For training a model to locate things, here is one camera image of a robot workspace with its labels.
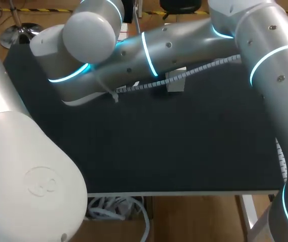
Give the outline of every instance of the wooden floor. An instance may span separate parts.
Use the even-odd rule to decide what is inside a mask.
[[[17,6],[21,6],[23,0],[17,0]],[[62,8],[73,9],[80,0],[29,0],[26,8]],[[288,0],[277,1],[288,10]],[[8,8],[6,1],[0,0],[2,7]],[[145,11],[159,11],[158,0],[144,0]],[[203,1],[203,10],[207,10],[206,1]],[[4,13],[0,23],[8,17]],[[69,13],[20,13],[22,22],[38,23],[44,28],[63,24]],[[207,15],[169,16],[167,22],[182,22],[194,19],[207,18]],[[163,25],[162,16],[143,15],[140,26],[148,30]],[[13,25],[13,19],[8,19],[0,26],[0,34]],[[130,32],[135,33],[134,25],[129,26]],[[0,46],[0,58],[5,59],[7,50]],[[269,205],[267,196],[253,196],[257,214],[260,216]],[[115,242],[139,241],[144,231],[144,222],[139,221],[87,221],[81,226],[73,241],[110,241],[114,236]],[[155,197],[153,198],[153,220],[151,221],[151,233],[149,242],[153,241],[243,241],[244,234],[240,223],[238,208],[234,196],[202,196],[202,197]]]

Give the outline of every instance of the robotic arm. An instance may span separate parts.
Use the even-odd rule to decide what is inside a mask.
[[[274,0],[209,5],[211,19],[167,25],[116,44],[121,1],[82,0],[66,25],[44,30],[30,46],[67,105],[239,53],[250,85],[264,96],[288,166],[288,17]],[[68,240],[86,210],[82,175],[29,117],[1,63],[0,150],[0,241]],[[273,240],[288,241],[288,181],[267,219]]]

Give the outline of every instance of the white cable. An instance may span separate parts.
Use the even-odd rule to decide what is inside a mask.
[[[115,102],[118,102],[119,101],[119,97],[118,97],[118,94],[112,90],[110,90],[110,88],[108,88],[100,79],[99,75],[95,74],[95,80],[97,81],[97,83],[108,93],[111,94],[111,96],[113,97],[114,101]]]
[[[287,181],[286,161],[285,161],[283,151],[281,150],[280,144],[279,144],[277,139],[276,139],[276,148],[277,148],[277,153],[278,153],[278,159],[279,159],[281,174],[283,176],[284,182],[286,182]]]
[[[199,72],[204,71],[206,69],[209,69],[209,68],[212,68],[212,67],[216,67],[216,66],[219,66],[219,65],[223,65],[223,64],[226,64],[226,63],[234,62],[234,61],[236,61],[238,59],[240,59],[240,55],[239,54],[233,55],[233,56],[230,56],[230,57],[227,57],[227,58],[224,58],[224,59],[219,59],[219,60],[217,60],[215,62],[211,62],[211,63],[203,65],[201,67],[192,69],[190,71],[181,73],[181,74],[179,74],[177,76],[167,78],[167,79],[162,80],[162,81],[148,83],[148,84],[143,84],[143,85],[138,85],[138,86],[133,86],[133,87],[127,87],[127,88],[118,88],[118,89],[115,90],[115,92],[116,93],[125,93],[125,92],[144,90],[144,89],[149,89],[149,88],[153,88],[153,87],[166,85],[166,84],[169,84],[169,83],[172,83],[172,82],[176,82],[176,81],[178,81],[180,79],[183,79],[185,77],[191,76],[193,74],[199,73]]]
[[[128,199],[130,201],[132,201],[133,203],[137,204],[141,210],[143,211],[143,215],[144,215],[144,219],[145,219],[145,224],[146,224],[146,228],[145,228],[145,232],[142,236],[142,239],[140,240],[140,242],[145,242],[147,240],[147,237],[148,237],[148,234],[149,234],[149,229],[150,229],[150,225],[149,225],[149,218],[148,218],[148,214],[147,214],[147,211],[144,207],[144,205],[139,202],[138,200],[132,198],[132,197],[128,197]]]
[[[146,228],[140,242],[145,242],[147,240],[150,224],[147,211],[144,206],[144,197],[142,202],[132,198],[132,197],[102,197],[94,198],[90,201],[88,205],[88,212],[93,219],[99,220],[126,220],[127,214],[131,214],[134,211],[135,204],[139,207],[139,211],[135,210],[137,214],[142,211],[145,219]],[[125,205],[127,203],[127,210],[124,213],[117,214],[116,210],[120,205]]]

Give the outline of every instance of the black tabletop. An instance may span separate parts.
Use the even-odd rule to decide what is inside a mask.
[[[5,67],[43,131],[81,170],[89,193],[259,191],[283,186],[275,134],[241,64],[165,87],[63,104],[28,45]]]

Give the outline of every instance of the metal stand base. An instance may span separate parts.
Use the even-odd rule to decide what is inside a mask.
[[[9,49],[12,44],[28,44],[31,39],[41,32],[43,28],[38,24],[23,23],[19,28],[16,25],[9,27],[0,36],[0,43],[3,47]]]

